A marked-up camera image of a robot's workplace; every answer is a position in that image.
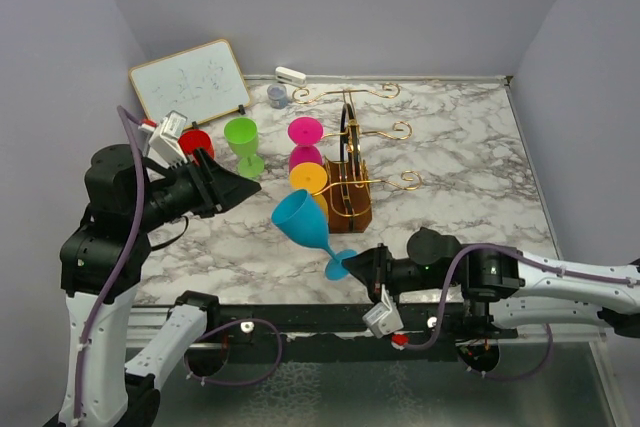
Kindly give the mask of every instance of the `whiteboard frame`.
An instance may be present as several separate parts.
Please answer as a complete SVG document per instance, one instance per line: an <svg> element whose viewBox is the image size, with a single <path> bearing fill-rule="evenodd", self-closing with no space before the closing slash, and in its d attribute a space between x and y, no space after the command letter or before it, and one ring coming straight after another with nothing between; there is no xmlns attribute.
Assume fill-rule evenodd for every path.
<svg viewBox="0 0 640 427"><path fill-rule="evenodd" d="M231 58L233 59L233 62L236 64L236 68L238 69L238 72L240 73L240 78L242 79L242 83L244 84L244 88L247 91L247 96L249 97L249 101L246 104L244 104L243 107L246 109L249 106L251 106L251 104L253 103L253 99L251 98L251 92L249 91L249 87L247 86L247 79L244 78L244 75L242 74L242 71L240 70L240 66L238 65L238 61L236 60L236 56L233 53L233 49L231 49L231 44L229 44L229 42L226 39L218 39L218 40L214 40L213 42L207 42L206 44L198 45L196 47L192 47L190 49L183 50L182 52L177 52L175 54L167 55L166 57L162 57L160 59L156 59L156 60L152 60L150 62L146 62L144 64L136 65L135 67L131 67L129 69L129 81L131 82L131 85L133 86L133 90L135 90L136 95L138 96L138 100L140 101L140 104L142 105L142 110L144 110L144 115L146 115L148 119L150 119L151 117L149 116L149 111L147 110L147 106L144 103L142 95L140 94L140 91L136 87L136 83L133 81L133 76L132 76L133 71L135 71L137 69L141 69L143 67L147 67L147 66L149 66L151 64L155 64L157 62L162 62L163 60L171 59L173 57L177 57L179 55L186 54L188 52L192 52L194 50L201 49L203 47L209 47L210 45L217 44L219 42L224 42L225 44L227 44L227 47L229 47L229 52L231 53ZM204 120L201 120L199 122L196 122L196 125L206 124L207 122L211 122L214 119L218 119L220 117L232 114L234 112L238 112L238 108L237 107L235 109L231 109L231 110L226 111L226 112L221 112L220 114L214 115L213 117L209 117L207 119L204 119ZM185 126L184 130L185 131L189 130L192 127L193 126L191 124L189 124L189 125Z"/></svg>

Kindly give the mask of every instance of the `green goblet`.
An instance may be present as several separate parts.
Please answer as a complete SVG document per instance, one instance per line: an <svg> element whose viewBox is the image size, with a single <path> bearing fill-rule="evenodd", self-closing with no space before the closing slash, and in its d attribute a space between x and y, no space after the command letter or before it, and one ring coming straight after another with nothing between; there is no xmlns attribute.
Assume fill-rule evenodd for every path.
<svg viewBox="0 0 640 427"><path fill-rule="evenodd" d="M247 117L238 117L224 126L224 137L234 154L240 157L238 173L243 177L259 176L264 170L264 160L258 151L258 126Z"/></svg>

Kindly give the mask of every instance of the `red cup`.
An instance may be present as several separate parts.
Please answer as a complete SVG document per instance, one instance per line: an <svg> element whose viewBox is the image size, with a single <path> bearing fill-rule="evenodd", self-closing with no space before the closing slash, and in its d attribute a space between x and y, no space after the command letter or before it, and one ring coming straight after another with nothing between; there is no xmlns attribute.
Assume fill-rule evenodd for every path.
<svg viewBox="0 0 640 427"><path fill-rule="evenodd" d="M204 149L214 158L211 137L204 130L188 130L180 136L178 143L185 155L192 155L196 149Z"/></svg>

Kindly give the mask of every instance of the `wooden base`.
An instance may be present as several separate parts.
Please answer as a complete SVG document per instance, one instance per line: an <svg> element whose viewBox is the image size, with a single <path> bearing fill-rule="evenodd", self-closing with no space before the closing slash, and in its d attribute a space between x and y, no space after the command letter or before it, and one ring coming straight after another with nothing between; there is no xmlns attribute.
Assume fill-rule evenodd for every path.
<svg viewBox="0 0 640 427"><path fill-rule="evenodd" d="M332 162L325 159L325 169L329 176L329 183L339 182L340 162ZM354 180L351 168L347 168L346 170L347 180ZM346 201L342 196L342 189L345 187L349 192L350 199ZM329 206L329 232L331 234L362 233L367 230L367 227L373 219L371 212L371 195L368 184L363 184L362 187L358 187L355 184L346 186L336 185L322 195L325 197L327 205ZM351 204L351 211L355 215L346 217L349 215L349 203Z"/></svg>

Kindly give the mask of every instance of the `gray floor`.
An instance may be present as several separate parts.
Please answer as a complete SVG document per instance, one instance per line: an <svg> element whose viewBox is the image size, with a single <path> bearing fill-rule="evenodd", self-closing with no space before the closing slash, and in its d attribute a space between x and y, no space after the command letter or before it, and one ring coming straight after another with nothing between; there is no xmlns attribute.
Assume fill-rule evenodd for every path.
<svg viewBox="0 0 640 427"><path fill-rule="evenodd" d="M542 345L503 347L501 373L540 359ZM264 366L230 366L250 378ZM155 427L606 427L613 421L588 344L558 345L551 365L515 383L482 380L461 363L284 364L263 384L201 387L176 368Z"/></svg>

